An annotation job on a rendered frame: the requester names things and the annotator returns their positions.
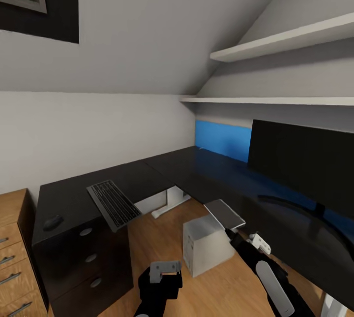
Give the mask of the notebook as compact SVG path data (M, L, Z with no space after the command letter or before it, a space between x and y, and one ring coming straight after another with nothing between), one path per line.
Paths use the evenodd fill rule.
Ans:
M232 230L245 224L245 221L221 199L204 203L204 206L224 229Z

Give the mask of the keyboard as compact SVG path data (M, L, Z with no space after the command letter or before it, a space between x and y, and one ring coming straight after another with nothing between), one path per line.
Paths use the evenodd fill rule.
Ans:
M113 233L143 215L112 180L98 183L86 189Z

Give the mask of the mouse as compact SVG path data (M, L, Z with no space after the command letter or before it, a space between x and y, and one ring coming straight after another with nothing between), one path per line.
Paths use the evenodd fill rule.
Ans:
M50 217L49 219L47 219L43 223L42 227L44 229L51 228L51 227L57 225L62 219L63 219L63 215L62 214L56 214L56 215Z

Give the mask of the monitor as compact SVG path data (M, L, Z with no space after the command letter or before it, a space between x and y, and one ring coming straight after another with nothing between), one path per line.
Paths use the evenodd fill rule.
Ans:
M314 210L270 196L317 217L337 232L354 252L353 242L321 216L326 207L354 220L354 133L253 120L250 168L314 201Z

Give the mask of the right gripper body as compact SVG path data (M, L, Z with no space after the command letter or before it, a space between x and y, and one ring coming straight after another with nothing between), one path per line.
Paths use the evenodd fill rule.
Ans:
M249 242L247 242L237 231L235 236L230 240L230 244L234 248L235 251L242 257L242 259L246 262L247 254L252 251L256 250L256 247L252 246ZM248 264L247 264L248 265Z

